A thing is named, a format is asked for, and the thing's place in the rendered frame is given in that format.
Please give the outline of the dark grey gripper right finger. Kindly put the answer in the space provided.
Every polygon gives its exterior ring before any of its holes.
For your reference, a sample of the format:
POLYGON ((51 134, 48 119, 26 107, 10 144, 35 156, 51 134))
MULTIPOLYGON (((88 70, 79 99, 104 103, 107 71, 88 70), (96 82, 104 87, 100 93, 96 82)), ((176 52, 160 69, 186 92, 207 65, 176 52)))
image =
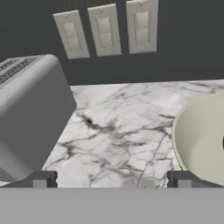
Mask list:
POLYGON ((168 171, 167 187, 196 188, 196 187, 221 187, 221 185, 198 178, 190 171, 168 171))

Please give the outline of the grey toaster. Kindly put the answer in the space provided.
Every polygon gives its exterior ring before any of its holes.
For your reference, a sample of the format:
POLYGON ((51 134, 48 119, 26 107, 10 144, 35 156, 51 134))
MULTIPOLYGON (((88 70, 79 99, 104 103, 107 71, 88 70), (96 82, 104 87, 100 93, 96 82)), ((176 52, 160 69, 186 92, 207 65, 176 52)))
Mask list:
POLYGON ((17 181, 41 170, 75 109, 56 56, 1 62, 0 181, 17 181))

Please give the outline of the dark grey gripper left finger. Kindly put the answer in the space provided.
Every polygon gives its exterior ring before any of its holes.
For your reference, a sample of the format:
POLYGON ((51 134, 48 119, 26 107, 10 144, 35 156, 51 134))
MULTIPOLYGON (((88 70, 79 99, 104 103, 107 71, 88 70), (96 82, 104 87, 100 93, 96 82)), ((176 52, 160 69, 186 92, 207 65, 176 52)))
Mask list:
POLYGON ((35 171, 27 178, 7 184, 7 187, 21 188, 57 188, 56 171, 35 171))

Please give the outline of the white wall switch plate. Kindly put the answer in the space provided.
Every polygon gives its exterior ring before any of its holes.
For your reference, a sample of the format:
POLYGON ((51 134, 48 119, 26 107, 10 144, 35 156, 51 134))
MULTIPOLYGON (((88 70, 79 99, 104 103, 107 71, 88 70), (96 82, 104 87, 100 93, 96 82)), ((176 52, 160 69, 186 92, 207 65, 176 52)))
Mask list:
POLYGON ((154 53, 158 37, 158 0, 126 2, 129 53, 154 53))
POLYGON ((87 12, 97 56, 121 55, 116 4, 90 7, 87 12))
POLYGON ((59 31, 67 57, 72 59, 89 58, 88 45, 78 10, 55 13, 54 21, 59 31))

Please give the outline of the cream bowl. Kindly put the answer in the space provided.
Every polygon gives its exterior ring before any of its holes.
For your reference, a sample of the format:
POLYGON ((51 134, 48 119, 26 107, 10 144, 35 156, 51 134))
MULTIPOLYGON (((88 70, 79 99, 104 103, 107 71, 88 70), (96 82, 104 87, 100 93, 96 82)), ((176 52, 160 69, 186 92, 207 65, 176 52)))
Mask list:
POLYGON ((224 186, 224 94, 186 104, 173 121, 171 140, 183 171, 224 186))

